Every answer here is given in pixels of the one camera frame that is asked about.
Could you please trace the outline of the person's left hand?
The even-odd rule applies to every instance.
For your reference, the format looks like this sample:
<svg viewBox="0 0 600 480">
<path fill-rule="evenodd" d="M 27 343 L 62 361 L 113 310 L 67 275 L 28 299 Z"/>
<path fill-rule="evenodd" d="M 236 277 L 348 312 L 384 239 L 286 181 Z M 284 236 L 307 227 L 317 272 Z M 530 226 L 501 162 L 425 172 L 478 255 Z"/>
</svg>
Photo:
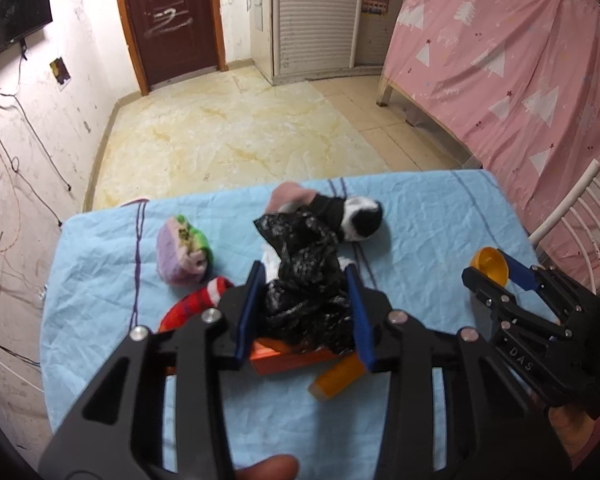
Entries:
<svg viewBox="0 0 600 480">
<path fill-rule="evenodd" d="M 236 470 L 235 476 L 237 480 L 294 480 L 299 470 L 300 463 L 294 456 L 280 454 Z"/>
</svg>

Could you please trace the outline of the person's right hand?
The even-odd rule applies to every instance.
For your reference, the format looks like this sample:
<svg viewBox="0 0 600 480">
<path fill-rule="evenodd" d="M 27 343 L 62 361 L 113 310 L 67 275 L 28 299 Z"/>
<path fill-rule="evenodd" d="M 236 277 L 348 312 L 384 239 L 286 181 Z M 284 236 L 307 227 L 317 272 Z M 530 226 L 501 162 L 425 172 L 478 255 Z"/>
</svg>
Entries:
<svg viewBox="0 0 600 480">
<path fill-rule="evenodd" d="M 595 420 L 574 405 L 549 408 L 548 420 L 570 458 L 585 448 L 595 428 Z"/>
</svg>

